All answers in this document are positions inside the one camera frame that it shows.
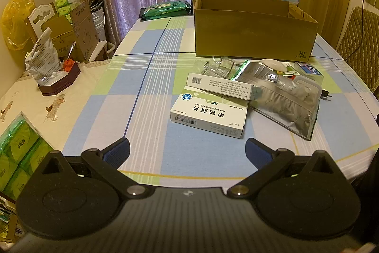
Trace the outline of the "beige quilted chair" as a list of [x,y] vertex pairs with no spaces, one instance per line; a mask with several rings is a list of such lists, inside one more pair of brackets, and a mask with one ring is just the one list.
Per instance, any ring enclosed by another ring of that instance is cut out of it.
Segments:
[[378,96],[378,45],[378,15],[355,7],[337,52],[375,96]]

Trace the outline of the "orange small object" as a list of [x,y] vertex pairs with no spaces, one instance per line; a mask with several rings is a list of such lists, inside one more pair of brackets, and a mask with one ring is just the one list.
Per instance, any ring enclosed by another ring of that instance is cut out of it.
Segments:
[[66,59],[65,61],[64,61],[64,63],[63,63],[63,70],[65,71],[65,72],[70,72],[70,70],[72,69],[72,67],[75,65],[75,61],[73,60],[73,59],[71,59],[71,58],[68,58],[68,59]]

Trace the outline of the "long white medicine box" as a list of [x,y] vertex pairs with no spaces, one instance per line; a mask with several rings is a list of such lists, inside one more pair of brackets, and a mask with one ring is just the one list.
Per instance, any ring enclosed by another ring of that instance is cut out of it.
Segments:
[[186,85],[203,91],[231,96],[242,100],[252,99],[253,86],[249,83],[237,82],[224,78],[189,73]]

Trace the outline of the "brown cardboard boxes stack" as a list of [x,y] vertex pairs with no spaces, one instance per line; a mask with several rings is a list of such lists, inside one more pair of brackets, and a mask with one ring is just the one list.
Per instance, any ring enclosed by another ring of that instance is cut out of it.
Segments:
[[81,3],[69,16],[72,23],[65,16],[52,17],[42,24],[42,31],[51,29],[50,39],[60,58],[68,56],[75,42],[71,57],[78,62],[88,62],[99,43],[89,3]]

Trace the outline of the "silver foil pouch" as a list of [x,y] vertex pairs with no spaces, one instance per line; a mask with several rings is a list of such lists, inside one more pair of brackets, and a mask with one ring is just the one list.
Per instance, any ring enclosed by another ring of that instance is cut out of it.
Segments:
[[293,79],[259,62],[246,60],[231,80],[252,85],[250,106],[310,141],[317,120],[321,86],[306,76]]

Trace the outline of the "green tea package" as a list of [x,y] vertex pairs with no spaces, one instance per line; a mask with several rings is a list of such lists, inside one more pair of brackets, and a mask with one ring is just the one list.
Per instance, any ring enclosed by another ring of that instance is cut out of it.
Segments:
[[139,19],[141,21],[150,21],[158,18],[183,16],[189,14],[191,9],[192,7],[187,1],[177,0],[157,3],[142,8],[139,12]]

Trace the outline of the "green white spray box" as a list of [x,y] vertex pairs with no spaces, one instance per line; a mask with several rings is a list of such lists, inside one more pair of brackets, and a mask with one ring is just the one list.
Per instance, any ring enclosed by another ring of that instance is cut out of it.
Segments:
[[293,62],[282,62],[282,65],[284,67],[286,67],[286,71],[276,71],[279,75],[286,76],[289,78],[299,75],[298,70],[294,67],[295,63],[293,63]]

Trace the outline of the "crumpled white plastic bag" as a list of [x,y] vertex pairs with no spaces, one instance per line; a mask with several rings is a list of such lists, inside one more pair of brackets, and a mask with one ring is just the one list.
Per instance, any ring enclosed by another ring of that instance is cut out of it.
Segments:
[[52,86],[68,75],[50,38],[51,32],[50,28],[44,30],[25,59],[26,71],[38,86]]

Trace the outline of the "checked tablecloth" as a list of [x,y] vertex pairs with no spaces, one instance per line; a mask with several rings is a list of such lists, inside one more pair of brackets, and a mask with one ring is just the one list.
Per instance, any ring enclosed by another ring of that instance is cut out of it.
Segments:
[[137,22],[116,50],[87,100],[63,152],[78,155],[126,137],[131,155],[121,171],[140,183],[228,188],[255,171],[245,156],[253,137],[298,155],[327,151],[346,177],[365,171],[378,149],[378,101],[344,59],[321,37],[311,63],[323,76],[329,98],[321,100],[310,141],[247,112],[242,135],[200,128],[200,118],[223,120],[232,110],[197,103],[184,87],[203,63],[195,54],[193,17]]

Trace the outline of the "white Mecobalamin medicine box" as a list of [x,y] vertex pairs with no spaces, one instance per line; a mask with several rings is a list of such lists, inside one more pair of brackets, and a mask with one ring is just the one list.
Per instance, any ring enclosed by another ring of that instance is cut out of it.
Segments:
[[174,123],[240,138],[249,102],[186,86],[170,110]]

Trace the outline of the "yellow plastic bag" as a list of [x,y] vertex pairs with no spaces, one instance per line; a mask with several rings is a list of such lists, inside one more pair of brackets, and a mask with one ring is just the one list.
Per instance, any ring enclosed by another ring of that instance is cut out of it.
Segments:
[[35,9],[34,0],[10,0],[1,17],[1,31],[8,49],[18,51],[25,48],[30,35],[24,20]]

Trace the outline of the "beige printed side cloth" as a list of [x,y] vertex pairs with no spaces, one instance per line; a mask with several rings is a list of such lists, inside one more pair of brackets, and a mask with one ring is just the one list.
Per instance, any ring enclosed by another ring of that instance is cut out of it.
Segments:
[[54,149],[62,150],[109,62],[80,63],[75,82],[54,96],[43,96],[35,80],[24,73],[1,98],[1,132],[23,113]]

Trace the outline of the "white speckled spoon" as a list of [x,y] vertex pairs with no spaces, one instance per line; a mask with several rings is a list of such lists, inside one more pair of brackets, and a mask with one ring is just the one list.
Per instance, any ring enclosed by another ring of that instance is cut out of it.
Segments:
[[287,67],[283,65],[280,61],[274,59],[263,59],[261,63],[271,68],[274,71],[287,72]]

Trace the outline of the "dark wooden tray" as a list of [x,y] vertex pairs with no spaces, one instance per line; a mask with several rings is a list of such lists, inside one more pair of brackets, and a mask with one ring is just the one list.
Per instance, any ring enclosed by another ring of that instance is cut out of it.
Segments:
[[50,86],[39,85],[39,89],[43,96],[57,95],[61,91],[71,86],[75,82],[79,74],[80,68],[78,67],[78,64],[76,62],[73,62],[72,68],[69,72],[67,72],[67,74],[63,78],[59,79],[56,83]]

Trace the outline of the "brown cardboard sorting box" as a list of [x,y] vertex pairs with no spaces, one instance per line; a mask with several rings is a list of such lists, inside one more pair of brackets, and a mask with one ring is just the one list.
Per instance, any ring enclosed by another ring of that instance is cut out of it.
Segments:
[[306,62],[318,22],[282,0],[196,0],[197,56],[271,58]]

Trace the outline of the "clear plastic wire packet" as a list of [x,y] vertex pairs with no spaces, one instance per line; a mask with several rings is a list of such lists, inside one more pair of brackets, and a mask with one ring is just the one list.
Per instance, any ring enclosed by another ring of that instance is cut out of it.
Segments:
[[193,72],[230,80],[241,66],[241,62],[226,56],[220,58],[212,57],[209,59],[196,60]]

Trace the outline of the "clear box blue label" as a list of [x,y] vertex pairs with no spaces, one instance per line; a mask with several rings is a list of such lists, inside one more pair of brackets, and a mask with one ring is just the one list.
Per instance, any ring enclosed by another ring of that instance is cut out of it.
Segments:
[[294,63],[295,70],[302,76],[305,76],[314,82],[322,85],[324,76],[320,71],[318,71],[312,64],[307,64],[303,62]]

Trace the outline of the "green tissue pack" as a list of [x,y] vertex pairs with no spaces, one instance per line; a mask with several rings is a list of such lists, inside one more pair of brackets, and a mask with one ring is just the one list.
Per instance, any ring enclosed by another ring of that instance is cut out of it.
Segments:
[[1,134],[1,193],[17,200],[44,157],[53,151],[23,113]]

